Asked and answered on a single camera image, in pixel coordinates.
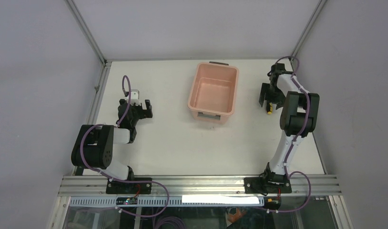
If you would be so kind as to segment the black yellow screwdriver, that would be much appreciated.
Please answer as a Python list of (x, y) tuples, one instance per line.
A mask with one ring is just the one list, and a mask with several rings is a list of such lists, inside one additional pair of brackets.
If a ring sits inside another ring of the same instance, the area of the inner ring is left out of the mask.
[(271, 115), (273, 113), (273, 105), (272, 103), (266, 103), (266, 112)]

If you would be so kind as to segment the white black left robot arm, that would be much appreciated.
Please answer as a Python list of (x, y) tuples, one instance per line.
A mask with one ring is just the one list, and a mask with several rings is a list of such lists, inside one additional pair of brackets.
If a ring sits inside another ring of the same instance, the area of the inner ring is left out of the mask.
[(113, 125), (82, 125), (71, 153), (71, 162), (76, 167), (91, 169), (111, 181), (134, 180), (133, 170), (113, 158), (115, 144), (132, 144), (135, 141), (136, 125), (139, 120), (152, 118), (152, 105), (145, 100), (143, 105), (138, 100), (130, 104), (121, 99), (118, 116), (123, 118), (119, 127)]

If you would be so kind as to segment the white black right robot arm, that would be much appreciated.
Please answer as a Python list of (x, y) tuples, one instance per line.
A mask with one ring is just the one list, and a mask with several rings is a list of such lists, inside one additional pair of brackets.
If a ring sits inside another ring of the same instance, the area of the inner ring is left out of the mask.
[(273, 158), (261, 174), (261, 183), (288, 187), (292, 157), (316, 127), (320, 96), (305, 89), (296, 73), (287, 71), (283, 63), (273, 64), (267, 76), (270, 82), (262, 84), (259, 104), (268, 114), (274, 108), (282, 110), (279, 120), (282, 135)]

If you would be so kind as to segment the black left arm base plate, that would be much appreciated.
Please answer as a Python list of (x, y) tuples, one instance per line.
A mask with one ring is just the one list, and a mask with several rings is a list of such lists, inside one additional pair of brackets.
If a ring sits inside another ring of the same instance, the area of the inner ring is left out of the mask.
[(124, 183), (119, 181), (107, 182), (106, 194), (151, 194), (152, 191), (152, 178), (150, 177), (138, 177), (134, 179), (138, 183)]

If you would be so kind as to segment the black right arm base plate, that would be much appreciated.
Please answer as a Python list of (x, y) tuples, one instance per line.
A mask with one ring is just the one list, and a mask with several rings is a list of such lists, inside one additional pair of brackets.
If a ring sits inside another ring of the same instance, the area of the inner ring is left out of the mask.
[(244, 188), (246, 194), (289, 194), (292, 188), (287, 177), (278, 180), (268, 181), (263, 177), (245, 177)]

